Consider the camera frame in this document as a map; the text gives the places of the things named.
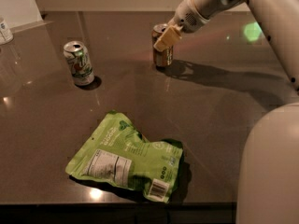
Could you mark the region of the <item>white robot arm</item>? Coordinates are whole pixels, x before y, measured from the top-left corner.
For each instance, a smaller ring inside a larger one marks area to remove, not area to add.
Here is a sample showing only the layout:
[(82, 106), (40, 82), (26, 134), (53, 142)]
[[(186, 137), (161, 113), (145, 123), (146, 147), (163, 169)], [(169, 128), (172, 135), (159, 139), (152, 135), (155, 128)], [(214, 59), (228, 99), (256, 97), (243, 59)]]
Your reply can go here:
[[(276, 55), (279, 78), (299, 90), (298, 0), (183, 0), (153, 47), (163, 51), (216, 14), (245, 3)], [(299, 103), (275, 108), (251, 129), (238, 180), (235, 224), (299, 224)]]

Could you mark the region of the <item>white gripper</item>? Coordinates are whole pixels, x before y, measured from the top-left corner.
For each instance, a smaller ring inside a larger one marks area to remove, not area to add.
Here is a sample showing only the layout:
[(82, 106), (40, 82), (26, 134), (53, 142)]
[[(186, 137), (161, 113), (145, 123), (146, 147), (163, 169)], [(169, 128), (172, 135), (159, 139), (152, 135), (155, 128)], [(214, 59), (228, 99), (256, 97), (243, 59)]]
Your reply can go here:
[(177, 7), (174, 17), (168, 22), (168, 26), (162, 35), (154, 43), (153, 47), (159, 51), (171, 48), (182, 38), (184, 33), (194, 33), (208, 23), (198, 11), (193, 0), (183, 0)]

